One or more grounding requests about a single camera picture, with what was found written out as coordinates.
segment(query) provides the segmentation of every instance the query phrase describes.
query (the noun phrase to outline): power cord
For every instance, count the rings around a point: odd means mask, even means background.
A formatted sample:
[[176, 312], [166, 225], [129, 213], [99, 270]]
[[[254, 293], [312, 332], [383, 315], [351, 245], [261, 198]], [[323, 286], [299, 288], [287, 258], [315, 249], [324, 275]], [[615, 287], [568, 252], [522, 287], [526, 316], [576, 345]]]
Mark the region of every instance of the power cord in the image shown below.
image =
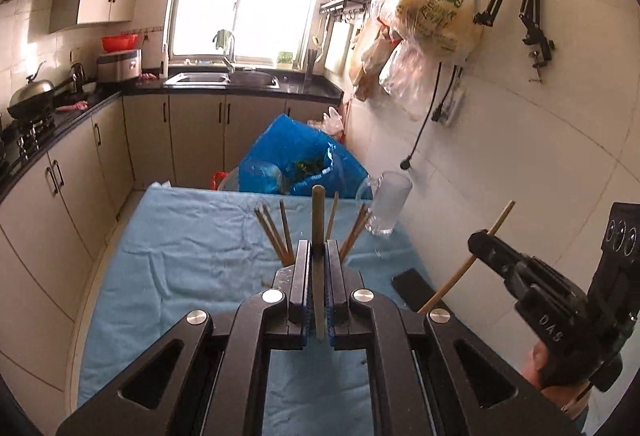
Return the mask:
[[440, 82], [441, 69], [442, 69], [442, 62], [438, 64], [438, 74], [436, 75], [436, 85], [433, 89], [433, 95], [431, 96], [429, 111], [427, 111], [427, 116], [424, 117], [424, 122], [422, 123], [422, 127], [420, 128], [420, 132], [418, 133], [418, 136], [415, 139], [414, 148], [411, 150], [411, 154], [400, 162], [400, 168], [403, 171], [408, 171], [411, 168], [411, 158], [414, 156], [415, 150], [418, 148], [418, 142], [420, 142], [420, 137], [422, 136], [422, 132], [424, 131], [424, 126], [427, 125], [427, 120], [431, 115], [431, 109], [433, 109], [433, 105], [436, 101], [436, 93], [438, 92], [438, 82]]

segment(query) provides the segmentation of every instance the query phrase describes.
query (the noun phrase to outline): stove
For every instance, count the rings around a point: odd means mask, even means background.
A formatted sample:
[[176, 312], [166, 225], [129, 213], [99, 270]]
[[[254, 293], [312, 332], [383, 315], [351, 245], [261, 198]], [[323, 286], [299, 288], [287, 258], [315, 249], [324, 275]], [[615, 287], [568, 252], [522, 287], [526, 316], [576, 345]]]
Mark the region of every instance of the stove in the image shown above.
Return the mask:
[[45, 114], [36, 120], [20, 120], [16, 140], [20, 156], [26, 159], [36, 152], [40, 148], [38, 142], [54, 127], [56, 123], [52, 114]]

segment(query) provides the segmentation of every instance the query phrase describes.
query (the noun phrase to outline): wooden stick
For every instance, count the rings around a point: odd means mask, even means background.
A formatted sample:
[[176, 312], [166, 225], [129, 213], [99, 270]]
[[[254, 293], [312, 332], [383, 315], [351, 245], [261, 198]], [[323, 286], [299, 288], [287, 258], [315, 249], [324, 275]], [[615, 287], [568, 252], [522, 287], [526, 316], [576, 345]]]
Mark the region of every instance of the wooden stick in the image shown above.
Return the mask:
[[314, 294], [316, 336], [324, 340], [324, 187], [311, 191], [311, 285]]
[[334, 204], [331, 207], [331, 215], [329, 216], [329, 223], [326, 226], [326, 235], [324, 236], [324, 240], [325, 241], [329, 241], [329, 238], [331, 237], [331, 232], [334, 229], [335, 211], [338, 208], [338, 197], [339, 197], [339, 195], [340, 195], [340, 193], [338, 191], [335, 191]]
[[[516, 204], [515, 201], [511, 200], [509, 202], [509, 204], [504, 207], [504, 210], [502, 211], [502, 213], [500, 214], [500, 217], [497, 219], [497, 221], [494, 223], [494, 226], [491, 227], [491, 229], [489, 229], [489, 235], [490, 236], [494, 236], [495, 233], [498, 231], [498, 228], [500, 228], [502, 226], [502, 224], [504, 223], [504, 220], [507, 218], [507, 216], [509, 215], [509, 213], [511, 212], [511, 209], [513, 209], [513, 206]], [[471, 268], [471, 265], [474, 263], [474, 261], [477, 259], [476, 256], [469, 256], [468, 259], [465, 261], [465, 263], [460, 267], [460, 269], [451, 277], [451, 279], [449, 279], [442, 288], [440, 288], [433, 297], [431, 297], [427, 303], [418, 310], [418, 313], [428, 313], [435, 305], [438, 301], [440, 301], [440, 299], [442, 299], [448, 292], [449, 290], [451, 290], [451, 288], [454, 287], [454, 285], [462, 278], [463, 275], [465, 275], [465, 273]]]
[[291, 244], [291, 232], [289, 231], [289, 222], [287, 221], [287, 211], [284, 207], [284, 200], [280, 200], [280, 215], [282, 216], [282, 229], [284, 231], [284, 239], [287, 241], [289, 260], [295, 262], [296, 256], [293, 253], [293, 245]]
[[362, 221], [363, 217], [366, 215], [366, 206], [365, 204], [361, 204], [360, 206], [360, 210], [358, 210], [358, 215], [356, 216], [356, 220], [353, 223], [353, 226], [351, 227], [351, 231], [349, 232], [349, 235], [347, 236], [347, 238], [342, 242], [342, 246], [340, 247], [340, 261], [344, 261], [344, 249], [349, 245], [349, 243], [351, 242], [351, 238], [353, 238], [355, 236], [356, 233], [356, 229], [358, 228], [358, 225], [360, 224], [360, 222]]
[[289, 261], [290, 261], [290, 258], [289, 258], [289, 253], [287, 251], [287, 247], [284, 245], [284, 241], [280, 237], [280, 233], [278, 232], [278, 229], [276, 228], [276, 224], [273, 222], [273, 218], [271, 217], [271, 214], [269, 212], [269, 209], [267, 208], [267, 205], [263, 205], [262, 206], [262, 212], [264, 213], [264, 217], [267, 219], [267, 222], [269, 223], [269, 226], [271, 227], [271, 231], [273, 232], [273, 237], [278, 242], [278, 246], [280, 247], [280, 251], [285, 256], [285, 262], [288, 264]]
[[354, 236], [351, 238], [351, 242], [347, 246], [344, 247], [344, 255], [340, 258], [340, 262], [344, 262], [344, 260], [347, 258], [347, 256], [349, 255], [349, 252], [353, 248], [353, 245], [356, 244], [356, 241], [358, 240], [358, 238], [360, 237], [360, 234], [364, 230], [364, 227], [367, 226], [367, 223], [371, 219], [372, 214], [373, 214], [373, 212], [369, 212], [360, 221], [360, 223], [356, 227], [356, 231], [354, 233]]
[[269, 228], [269, 225], [267, 225], [267, 222], [265, 221], [264, 217], [262, 216], [262, 213], [260, 212], [260, 209], [254, 209], [254, 213], [255, 213], [255, 217], [258, 218], [258, 222], [260, 223], [260, 226], [262, 226], [262, 229], [264, 230], [264, 233], [267, 234], [267, 238], [269, 238], [269, 241], [271, 241], [271, 246], [276, 251], [276, 255], [280, 259], [280, 262], [282, 263], [283, 266], [286, 266], [287, 263], [286, 263], [286, 260], [285, 260], [285, 256], [280, 251], [280, 246], [278, 245], [278, 242], [276, 241], [276, 238], [274, 237], [273, 232]]

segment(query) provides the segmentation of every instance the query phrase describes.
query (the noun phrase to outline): black countertop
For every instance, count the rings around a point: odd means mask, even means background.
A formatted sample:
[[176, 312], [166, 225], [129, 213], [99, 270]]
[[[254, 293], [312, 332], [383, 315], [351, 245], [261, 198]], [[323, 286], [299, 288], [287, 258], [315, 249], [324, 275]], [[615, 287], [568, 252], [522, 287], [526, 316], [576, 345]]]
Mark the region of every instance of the black countertop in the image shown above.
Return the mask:
[[[195, 71], [194, 69], [179, 69], [173, 74]], [[39, 140], [38, 148], [28, 156], [20, 156], [16, 143], [15, 129], [7, 127], [2, 132], [5, 144], [6, 159], [0, 166], [0, 202], [14, 187], [16, 182], [25, 174], [47, 151], [64, 138], [77, 125], [88, 119], [94, 112], [108, 105], [123, 95], [180, 95], [188, 93], [223, 94], [223, 95], [256, 95], [272, 96], [274, 98], [294, 98], [312, 102], [324, 102], [338, 107], [344, 93], [324, 77], [314, 76], [311, 82], [304, 84], [303, 74], [295, 72], [280, 72], [270, 70], [278, 77], [279, 89], [252, 89], [231, 86], [225, 89], [216, 88], [172, 88], [164, 85], [163, 80], [149, 82], [123, 82], [121, 84], [105, 84], [90, 95], [85, 96], [89, 107], [85, 111], [62, 111], [53, 114], [55, 126], [47, 131]]]

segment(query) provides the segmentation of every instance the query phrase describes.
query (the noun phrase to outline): cabinet handle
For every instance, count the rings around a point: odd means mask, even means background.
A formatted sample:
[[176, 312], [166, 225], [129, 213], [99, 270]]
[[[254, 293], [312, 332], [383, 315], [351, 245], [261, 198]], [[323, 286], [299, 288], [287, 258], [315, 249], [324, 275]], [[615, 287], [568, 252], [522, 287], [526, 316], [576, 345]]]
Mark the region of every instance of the cabinet handle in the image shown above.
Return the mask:
[[98, 132], [98, 147], [100, 147], [102, 145], [102, 137], [100, 136], [100, 127], [98, 127], [98, 124], [94, 125], [94, 130]]
[[58, 160], [54, 160], [53, 161], [53, 168], [58, 170], [58, 176], [60, 176], [60, 186], [59, 189], [62, 191], [62, 187], [65, 186], [65, 180], [62, 177], [62, 171], [60, 170], [60, 164], [58, 163]]
[[56, 178], [53, 175], [51, 167], [47, 167], [46, 169], [44, 169], [44, 175], [47, 176], [47, 174], [51, 176], [51, 180], [53, 181], [53, 195], [55, 196], [56, 194], [58, 194], [59, 190], [58, 183], [56, 182]]

